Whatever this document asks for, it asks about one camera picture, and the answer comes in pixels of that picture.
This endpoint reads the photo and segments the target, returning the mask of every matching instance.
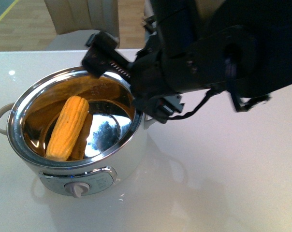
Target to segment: corn cob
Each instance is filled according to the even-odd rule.
[[[82,160],[85,155],[85,149],[87,146],[87,138],[90,134],[90,128],[92,125],[92,115],[87,114],[83,127],[79,133],[75,146],[73,147],[72,153],[70,154],[69,160]]]
[[[51,134],[46,157],[56,161],[66,161],[79,136],[88,114],[86,99],[72,96],[65,102]]]

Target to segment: yellow corn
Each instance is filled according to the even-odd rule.
[[[77,141],[80,130],[88,114],[86,99],[72,96],[65,102],[55,128],[51,134],[46,157],[56,161],[66,161]]]

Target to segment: knob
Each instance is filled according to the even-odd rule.
[[[64,186],[65,190],[75,198],[80,198],[82,194],[90,190],[90,185],[84,182],[70,182]]]

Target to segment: black wire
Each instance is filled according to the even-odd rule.
[[[202,101],[194,108],[194,110],[185,113],[184,115],[176,115],[174,117],[168,117],[169,120],[180,120],[180,119],[185,119],[188,117],[191,117],[194,115],[211,97],[214,95],[217,95],[221,93],[221,90],[217,89],[210,89],[208,92],[206,92],[205,97],[202,99]]]

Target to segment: pot rim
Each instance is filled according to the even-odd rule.
[[[54,161],[47,158],[44,158],[38,154],[36,154],[32,149],[27,145],[24,136],[23,136],[23,120],[25,111],[29,107],[29,103],[25,103],[28,99],[33,99],[37,94],[42,92],[48,83],[54,81],[53,79],[59,75],[63,76],[63,80],[68,78],[71,75],[90,75],[82,66],[72,67],[63,69],[57,72],[54,72],[36,83],[34,83],[31,87],[29,87],[14,103],[8,117],[7,122],[7,137],[9,143],[13,150],[18,154],[19,157],[24,159],[25,161],[32,163],[36,166],[41,166],[50,169],[77,169],[81,167],[87,167],[99,161],[102,161],[117,151],[119,151],[127,142],[129,142],[132,137],[135,135],[136,131],[141,125],[142,118],[144,114],[135,110],[134,118],[131,122],[131,125],[125,135],[113,146],[104,152],[87,159],[77,160],[77,161]],[[131,93],[130,85],[122,79],[118,74],[113,72],[106,72],[102,76],[111,78],[117,82],[119,82],[125,89]]]

